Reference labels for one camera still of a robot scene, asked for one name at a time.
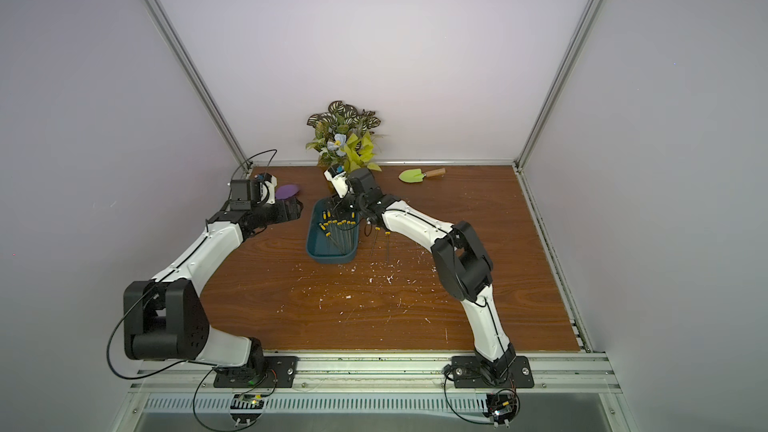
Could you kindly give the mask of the teal plastic storage box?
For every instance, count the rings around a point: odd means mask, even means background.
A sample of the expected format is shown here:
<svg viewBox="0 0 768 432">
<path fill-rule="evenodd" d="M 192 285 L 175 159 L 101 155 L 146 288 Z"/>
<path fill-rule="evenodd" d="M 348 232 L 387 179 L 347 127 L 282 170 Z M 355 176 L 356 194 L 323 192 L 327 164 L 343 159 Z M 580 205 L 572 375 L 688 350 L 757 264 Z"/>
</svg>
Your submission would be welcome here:
<svg viewBox="0 0 768 432">
<path fill-rule="evenodd" d="M 338 197 L 326 197 L 313 206 L 306 252 L 320 264 L 345 264 L 357 253 L 360 216 Z"/>
</svg>

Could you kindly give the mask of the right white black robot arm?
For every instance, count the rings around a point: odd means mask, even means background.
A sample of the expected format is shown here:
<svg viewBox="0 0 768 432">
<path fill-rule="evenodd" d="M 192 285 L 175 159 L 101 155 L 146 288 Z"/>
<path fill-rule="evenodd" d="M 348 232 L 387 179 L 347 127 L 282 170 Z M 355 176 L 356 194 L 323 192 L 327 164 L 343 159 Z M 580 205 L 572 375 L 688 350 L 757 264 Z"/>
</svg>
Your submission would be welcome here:
<svg viewBox="0 0 768 432">
<path fill-rule="evenodd" d="M 517 354 L 495 306 L 493 262 L 471 224 L 451 224 L 416 210 L 399 197 L 384 193 L 367 169 L 346 173 L 331 167 L 324 176 L 352 211 L 431 253 L 441 285 L 465 311 L 480 373 L 491 384 L 508 379 Z"/>
</svg>

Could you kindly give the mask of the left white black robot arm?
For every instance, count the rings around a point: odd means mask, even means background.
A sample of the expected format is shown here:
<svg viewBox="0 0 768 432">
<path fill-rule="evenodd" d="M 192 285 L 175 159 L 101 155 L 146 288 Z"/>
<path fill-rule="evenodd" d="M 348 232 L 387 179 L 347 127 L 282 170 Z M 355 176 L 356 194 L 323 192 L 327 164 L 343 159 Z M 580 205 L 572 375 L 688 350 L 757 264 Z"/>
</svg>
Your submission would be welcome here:
<svg viewBox="0 0 768 432">
<path fill-rule="evenodd" d="M 269 226 L 300 218 L 296 197 L 277 196 L 277 178 L 235 179 L 225 204 L 204 223 L 201 235 L 166 269 L 125 290 L 123 347 L 132 360 L 177 361 L 243 369 L 259 375 L 260 341 L 211 325 L 202 292 L 225 259 Z"/>
</svg>

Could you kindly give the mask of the file in box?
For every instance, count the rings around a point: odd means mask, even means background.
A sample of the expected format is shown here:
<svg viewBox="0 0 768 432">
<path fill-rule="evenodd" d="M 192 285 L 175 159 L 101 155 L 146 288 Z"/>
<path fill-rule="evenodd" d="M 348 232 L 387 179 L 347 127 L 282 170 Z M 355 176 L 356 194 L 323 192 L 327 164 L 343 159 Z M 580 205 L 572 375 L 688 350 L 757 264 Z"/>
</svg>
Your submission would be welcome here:
<svg viewBox="0 0 768 432">
<path fill-rule="evenodd" d="M 323 229 L 325 236 L 328 238 L 328 240 L 334 245 L 334 247 L 339 252 L 341 252 L 342 251 L 341 246 L 336 240 L 336 236 L 333 234 L 332 216 L 331 216 L 331 213 L 328 211 L 323 212 L 323 222 L 322 222 L 321 228 Z"/>
</svg>

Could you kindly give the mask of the amber vase with plants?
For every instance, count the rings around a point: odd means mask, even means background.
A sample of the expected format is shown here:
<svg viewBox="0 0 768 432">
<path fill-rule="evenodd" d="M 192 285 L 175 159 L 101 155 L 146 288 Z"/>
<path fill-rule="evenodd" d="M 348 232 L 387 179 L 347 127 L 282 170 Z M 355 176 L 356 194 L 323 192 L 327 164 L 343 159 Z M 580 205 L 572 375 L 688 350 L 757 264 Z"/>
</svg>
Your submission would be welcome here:
<svg viewBox="0 0 768 432">
<path fill-rule="evenodd" d="M 337 100 L 327 111 L 308 117 L 306 125 L 314 131 L 314 138 L 305 148 L 318 154 L 317 166 L 349 173 L 358 169 L 380 172 L 376 163 L 375 130 L 382 121 L 373 110 L 357 107 Z"/>
</svg>

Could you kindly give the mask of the left controller board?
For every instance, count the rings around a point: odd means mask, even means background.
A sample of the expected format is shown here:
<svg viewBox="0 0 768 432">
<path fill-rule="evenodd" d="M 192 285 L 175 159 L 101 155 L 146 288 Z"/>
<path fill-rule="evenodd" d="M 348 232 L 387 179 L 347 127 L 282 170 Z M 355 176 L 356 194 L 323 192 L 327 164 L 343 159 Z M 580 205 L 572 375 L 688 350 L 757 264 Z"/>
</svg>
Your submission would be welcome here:
<svg viewBox="0 0 768 432">
<path fill-rule="evenodd" d="M 235 394 L 230 402 L 229 413 L 236 428 L 252 426 L 262 415 L 265 399 L 258 394 Z"/>
</svg>

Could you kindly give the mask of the controller board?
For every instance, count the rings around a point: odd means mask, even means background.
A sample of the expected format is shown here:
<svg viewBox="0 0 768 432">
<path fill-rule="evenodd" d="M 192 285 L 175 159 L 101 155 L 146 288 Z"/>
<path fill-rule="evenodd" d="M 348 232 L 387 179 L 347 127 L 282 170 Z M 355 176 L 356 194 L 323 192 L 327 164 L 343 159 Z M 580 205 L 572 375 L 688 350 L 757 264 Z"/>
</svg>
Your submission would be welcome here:
<svg viewBox="0 0 768 432">
<path fill-rule="evenodd" d="M 265 399 L 258 394 L 235 394 L 230 402 L 229 413 L 236 428 L 252 426 L 262 415 Z"/>
<path fill-rule="evenodd" d="M 511 388 L 502 389 L 486 395 L 486 413 L 494 427 L 506 427 L 518 416 L 521 410 L 521 400 L 517 392 Z"/>
</svg>

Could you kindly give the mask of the right controller board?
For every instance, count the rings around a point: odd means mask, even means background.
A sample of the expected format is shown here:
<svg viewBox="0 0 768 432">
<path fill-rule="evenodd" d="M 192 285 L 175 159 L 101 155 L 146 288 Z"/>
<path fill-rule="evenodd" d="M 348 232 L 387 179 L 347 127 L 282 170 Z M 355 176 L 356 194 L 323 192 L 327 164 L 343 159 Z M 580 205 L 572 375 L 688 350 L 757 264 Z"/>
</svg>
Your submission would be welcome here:
<svg viewBox="0 0 768 432">
<path fill-rule="evenodd" d="M 502 389 L 486 395 L 486 413 L 494 427 L 506 427 L 518 416 L 521 410 L 521 400 L 517 392 L 511 388 Z"/>
</svg>

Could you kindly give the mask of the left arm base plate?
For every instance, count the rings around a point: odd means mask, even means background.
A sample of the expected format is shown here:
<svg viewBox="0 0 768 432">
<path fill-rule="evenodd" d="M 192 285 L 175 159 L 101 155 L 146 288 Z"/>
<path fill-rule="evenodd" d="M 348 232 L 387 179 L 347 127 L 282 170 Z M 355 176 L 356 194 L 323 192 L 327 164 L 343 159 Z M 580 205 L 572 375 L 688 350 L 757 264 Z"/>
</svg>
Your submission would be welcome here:
<svg viewBox="0 0 768 432">
<path fill-rule="evenodd" d="M 290 355 L 250 359 L 240 367 L 216 367 L 215 388 L 291 388 L 299 358 Z"/>
</svg>

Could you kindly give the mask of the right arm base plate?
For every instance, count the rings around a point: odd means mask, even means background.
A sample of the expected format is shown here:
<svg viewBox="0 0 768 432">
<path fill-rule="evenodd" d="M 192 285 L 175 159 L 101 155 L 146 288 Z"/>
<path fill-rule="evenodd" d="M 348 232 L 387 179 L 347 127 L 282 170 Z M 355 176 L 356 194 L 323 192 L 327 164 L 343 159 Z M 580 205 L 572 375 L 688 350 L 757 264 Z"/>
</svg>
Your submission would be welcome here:
<svg viewBox="0 0 768 432">
<path fill-rule="evenodd" d="M 459 389 L 532 389 L 535 386 L 529 360 L 520 355 L 513 359 L 502 357 L 495 362 L 477 356 L 453 356 L 447 371 L 450 381 Z"/>
</svg>

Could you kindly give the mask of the aluminium front rail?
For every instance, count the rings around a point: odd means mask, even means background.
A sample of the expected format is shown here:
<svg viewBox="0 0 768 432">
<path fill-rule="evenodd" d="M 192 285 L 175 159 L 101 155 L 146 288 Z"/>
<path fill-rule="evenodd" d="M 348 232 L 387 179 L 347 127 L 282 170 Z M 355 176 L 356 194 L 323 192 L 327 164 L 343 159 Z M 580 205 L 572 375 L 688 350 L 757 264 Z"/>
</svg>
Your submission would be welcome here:
<svg viewBox="0 0 768 432">
<path fill-rule="evenodd" d="M 285 393 L 438 392 L 442 370 L 458 351 L 287 351 L 297 358 Z M 524 352 L 534 386 L 529 393 L 621 393 L 604 353 Z M 129 393 L 226 393 L 208 367 L 183 364 L 133 382 Z"/>
</svg>

